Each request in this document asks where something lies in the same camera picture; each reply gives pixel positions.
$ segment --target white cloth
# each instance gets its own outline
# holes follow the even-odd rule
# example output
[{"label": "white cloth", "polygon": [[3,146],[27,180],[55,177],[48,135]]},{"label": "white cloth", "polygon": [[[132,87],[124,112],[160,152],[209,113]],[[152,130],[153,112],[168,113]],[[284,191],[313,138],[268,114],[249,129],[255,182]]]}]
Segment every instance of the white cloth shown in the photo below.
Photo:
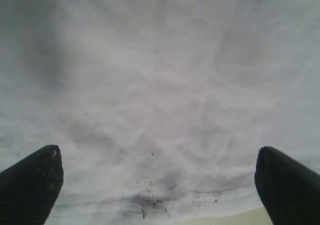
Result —
[{"label": "white cloth", "polygon": [[1,1],[0,166],[60,146],[48,225],[260,207],[262,146],[320,171],[320,0]]}]

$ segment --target white surface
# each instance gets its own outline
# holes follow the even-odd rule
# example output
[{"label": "white surface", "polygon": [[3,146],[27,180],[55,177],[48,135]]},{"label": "white surface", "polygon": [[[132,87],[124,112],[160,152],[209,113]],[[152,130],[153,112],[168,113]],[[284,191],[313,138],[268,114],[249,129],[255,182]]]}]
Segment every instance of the white surface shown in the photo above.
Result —
[{"label": "white surface", "polygon": [[155,1],[2,0],[0,166],[60,146],[48,225],[260,207],[262,146],[320,171],[319,0]]}]

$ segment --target white fabric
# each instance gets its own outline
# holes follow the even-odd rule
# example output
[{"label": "white fabric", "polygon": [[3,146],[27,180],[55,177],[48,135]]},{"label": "white fabric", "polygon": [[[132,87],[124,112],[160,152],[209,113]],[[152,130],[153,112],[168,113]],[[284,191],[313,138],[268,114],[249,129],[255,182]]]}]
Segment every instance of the white fabric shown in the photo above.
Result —
[{"label": "white fabric", "polygon": [[0,166],[61,148],[48,225],[260,207],[259,149],[320,171],[320,0],[2,0]]}]

